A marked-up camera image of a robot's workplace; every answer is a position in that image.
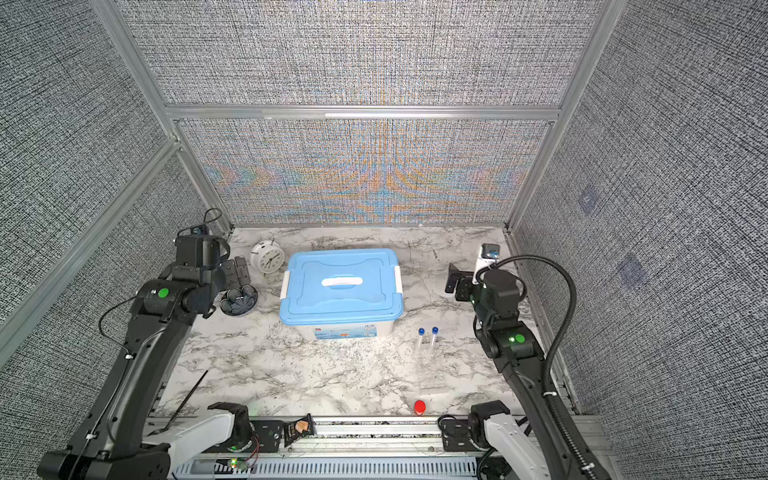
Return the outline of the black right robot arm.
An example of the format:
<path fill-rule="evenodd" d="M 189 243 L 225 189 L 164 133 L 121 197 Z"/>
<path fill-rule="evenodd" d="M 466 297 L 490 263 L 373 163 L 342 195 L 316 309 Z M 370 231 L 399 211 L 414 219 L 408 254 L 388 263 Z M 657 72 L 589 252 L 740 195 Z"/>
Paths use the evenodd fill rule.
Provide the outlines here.
<path fill-rule="evenodd" d="M 445 291 L 473 307 L 474 335 L 520 402 L 532 430 L 526 435 L 500 402 L 481 403 L 468 417 L 474 443 L 500 453 L 520 479 L 609 478 L 552 380 L 559 344 L 544 350 L 520 319 L 520 304 L 528 294 L 524 281 L 502 263 L 476 272 L 450 265 Z"/>

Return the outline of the white plastic storage bin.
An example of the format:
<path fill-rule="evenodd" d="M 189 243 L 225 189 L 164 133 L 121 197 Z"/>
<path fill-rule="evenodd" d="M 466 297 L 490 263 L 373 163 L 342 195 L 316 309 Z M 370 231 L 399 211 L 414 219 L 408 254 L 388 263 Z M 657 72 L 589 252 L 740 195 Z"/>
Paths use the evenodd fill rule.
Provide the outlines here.
<path fill-rule="evenodd" d="M 340 340 L 385 337 L 391 334 L 395 321 L 321 324 L 298 327 L 306 340 Z"/>

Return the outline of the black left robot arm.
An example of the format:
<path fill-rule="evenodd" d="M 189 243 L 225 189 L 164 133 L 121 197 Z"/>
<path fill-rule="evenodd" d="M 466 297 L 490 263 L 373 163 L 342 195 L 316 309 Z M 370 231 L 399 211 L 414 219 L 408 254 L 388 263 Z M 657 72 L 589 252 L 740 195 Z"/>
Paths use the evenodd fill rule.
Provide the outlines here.
<path fill-rule="evenodd" d="M 101 392 L 67 446 L 43 455 L 40 478 L 165 479 L 211 447 L 251 446 L 247 408 L 228 402 L 213 404 L 207 417 L 186 426 L 144 431 L 194 321 L 215 310 L 226 285 L 226 259 L 180 253 L 130 299 L 127 332 Z"/>

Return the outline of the blue plastic bin lid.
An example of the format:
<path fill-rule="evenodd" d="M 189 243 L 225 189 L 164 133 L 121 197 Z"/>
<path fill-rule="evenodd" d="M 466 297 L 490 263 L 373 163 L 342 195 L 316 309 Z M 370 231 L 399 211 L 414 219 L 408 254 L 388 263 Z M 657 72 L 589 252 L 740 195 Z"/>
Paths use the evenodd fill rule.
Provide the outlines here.
<path fill-rule="evenodd" d="M 403 313 L 400 265 L 391 249 L 308 251 L 289 259 L 279 311 L 286 325 L 390 322 Z"/>

